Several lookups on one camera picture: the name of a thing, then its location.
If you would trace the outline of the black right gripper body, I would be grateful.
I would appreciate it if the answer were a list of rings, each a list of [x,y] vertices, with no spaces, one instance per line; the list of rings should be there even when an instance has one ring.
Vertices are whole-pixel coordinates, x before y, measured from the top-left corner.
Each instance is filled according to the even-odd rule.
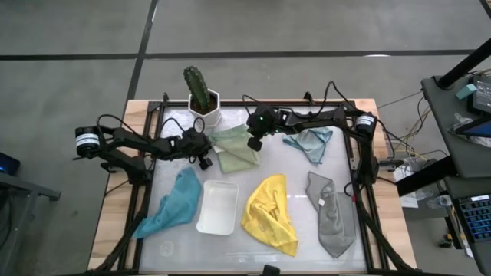
[[[264,137],[280,132],[280,113],[273,107],[257,107],[246,121],[247,131],[254,137]]]

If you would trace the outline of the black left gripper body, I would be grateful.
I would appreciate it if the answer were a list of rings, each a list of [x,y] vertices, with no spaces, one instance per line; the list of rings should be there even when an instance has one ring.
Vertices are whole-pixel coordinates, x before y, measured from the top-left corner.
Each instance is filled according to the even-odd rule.
[[[182,136],[170,137],[171,154],[169,159],[184,159],[192,156],[203,157],[212,148],[205,133],[189,128],[182,133]]]

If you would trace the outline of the pale green microfiber towel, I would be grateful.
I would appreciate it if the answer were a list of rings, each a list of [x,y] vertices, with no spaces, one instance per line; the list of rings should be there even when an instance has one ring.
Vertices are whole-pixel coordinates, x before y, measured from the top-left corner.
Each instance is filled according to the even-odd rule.
[[[222,173],[235,173],[261,164],[259,152],[248,146],[251,137],[245,124],[209,135]]]

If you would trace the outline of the white plastic bin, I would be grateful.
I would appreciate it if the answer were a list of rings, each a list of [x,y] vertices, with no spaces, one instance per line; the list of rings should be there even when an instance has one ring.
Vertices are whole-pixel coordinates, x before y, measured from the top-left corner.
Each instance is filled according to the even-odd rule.
[[[234,232],[239,187],[233,182],[206,180],[198,232],[208,235],[231,235]]]

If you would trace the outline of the yellow microfiber towel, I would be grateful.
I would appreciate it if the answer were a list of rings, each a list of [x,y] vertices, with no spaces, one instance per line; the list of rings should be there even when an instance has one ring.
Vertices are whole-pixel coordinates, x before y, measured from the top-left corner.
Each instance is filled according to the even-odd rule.
[[[246,201],[240,224],[261,243],[296,256],[298,237],[288,213],[285,175],[271,175],[256,187]]]

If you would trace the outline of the light blue microfiber towel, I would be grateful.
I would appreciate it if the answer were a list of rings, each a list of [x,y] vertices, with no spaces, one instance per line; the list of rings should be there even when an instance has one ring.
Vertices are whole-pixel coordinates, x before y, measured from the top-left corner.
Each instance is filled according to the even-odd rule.
[[[332,135],[333,131],[328,127],[318,127],[283,136],[282,142],[302,151],[310,163],[318,165],[322,164],[325,148]]]

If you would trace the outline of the white hexagonal plant pot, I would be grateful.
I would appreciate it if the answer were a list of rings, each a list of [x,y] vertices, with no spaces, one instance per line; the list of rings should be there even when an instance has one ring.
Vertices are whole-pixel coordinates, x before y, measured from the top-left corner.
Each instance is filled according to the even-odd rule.
[[[193,96],[190,94],[188,99],[188,111],[195,118],[202,118],[204,120],[204,127],[206,129],[214,128],[221,119],[221,102],[220,94],[214,90],[208,89],[211,98],[211,111],[206,114],[201,114],[194,109]]]

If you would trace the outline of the black power brick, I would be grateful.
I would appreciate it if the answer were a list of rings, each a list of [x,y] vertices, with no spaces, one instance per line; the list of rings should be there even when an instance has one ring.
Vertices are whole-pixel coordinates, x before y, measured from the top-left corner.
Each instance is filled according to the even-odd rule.
[[[402,166],[404,161],[401,159],[381,159],[378,164],[379,170],[393,172],[396,168]]]

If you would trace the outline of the white paper sheet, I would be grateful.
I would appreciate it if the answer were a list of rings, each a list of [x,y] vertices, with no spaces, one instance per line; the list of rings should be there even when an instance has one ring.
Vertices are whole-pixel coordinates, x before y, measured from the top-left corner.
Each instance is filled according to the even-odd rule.
[[[403,160],[403,164],[398,166],[394,172],[393,177],[395,181],[402,180],[408,176],[413,175],[423,168],[426,164],[425,159],[420,157],[408,157]],[[419,207],[418,202],[422,201],[432,193],[427,193],[424,189],[418,189],[416,192],[404,195],[400,197],[400,203],[403,208],[417,209]]]

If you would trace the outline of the clear plastic bottle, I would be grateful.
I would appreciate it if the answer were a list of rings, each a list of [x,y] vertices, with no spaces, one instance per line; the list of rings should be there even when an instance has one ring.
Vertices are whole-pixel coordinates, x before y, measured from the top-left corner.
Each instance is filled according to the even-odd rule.
[[[452,199],[448,195],[439,195],[427,201],[427,207],[430,209],[446,208],[452,204]]]

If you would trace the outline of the clear plastic bag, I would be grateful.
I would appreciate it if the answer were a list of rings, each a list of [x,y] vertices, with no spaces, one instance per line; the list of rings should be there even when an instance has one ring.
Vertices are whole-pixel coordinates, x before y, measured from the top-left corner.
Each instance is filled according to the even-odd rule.
[[[464,136],[464,135],[456,134],[456,132],[455,132],[456,128],[461,127],[467,123],[471,123],[474,120],[469,118],[469,117],[463,117],[458,113],[455,113],[454,116],[455,116],[455,123],[448,129],[448,131],[450,133],[458,136],[459,138],[461,138],[467,142],[491,148],[491,138],[485,138],[485,137],[480,137],[480,136]]]

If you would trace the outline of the dark grey desk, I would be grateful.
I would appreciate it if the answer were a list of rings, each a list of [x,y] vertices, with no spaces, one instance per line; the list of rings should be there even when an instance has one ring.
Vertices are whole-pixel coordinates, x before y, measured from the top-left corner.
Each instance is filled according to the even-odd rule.
[[[438,77],[423,79],[423,95],[449,151],[449,156],[425,169],[397,182],[400,196],[443,180],[454,202],[459,199],[488,195],[491,198],[491,148],[471,143],[448,131],[456,123],[455,115],[476,120],[478,116],[467,111],[466,103],[455,93],[467,84],[462,78],[449,90],[437,86]]]

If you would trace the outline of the small teal box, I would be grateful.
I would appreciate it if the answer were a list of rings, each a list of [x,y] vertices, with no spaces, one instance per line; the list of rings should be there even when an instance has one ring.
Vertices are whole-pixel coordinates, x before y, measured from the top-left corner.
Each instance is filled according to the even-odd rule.
[[[459,100],[463,100],[470,96],[471,94],[475,93],[477,91],[477,88],[474,84],[467,84],[465,87],[461,88],[458,92],[456,92],[455,96]]]

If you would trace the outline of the tablet with blue screen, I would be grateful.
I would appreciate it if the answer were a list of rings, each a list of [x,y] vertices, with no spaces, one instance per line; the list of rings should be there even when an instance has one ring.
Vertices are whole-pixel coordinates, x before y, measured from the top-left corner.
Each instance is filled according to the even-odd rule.
[[[491,115],[456,128],[456,134],[491,138]]]

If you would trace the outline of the black electronic device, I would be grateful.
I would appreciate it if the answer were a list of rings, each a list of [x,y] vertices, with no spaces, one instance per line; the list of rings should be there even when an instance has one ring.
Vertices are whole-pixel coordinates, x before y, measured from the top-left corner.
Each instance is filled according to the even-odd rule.
[[[491,78],[475,76],[473,84],[476,91],[473,94],[471,107],[483,113],[491,113]]]

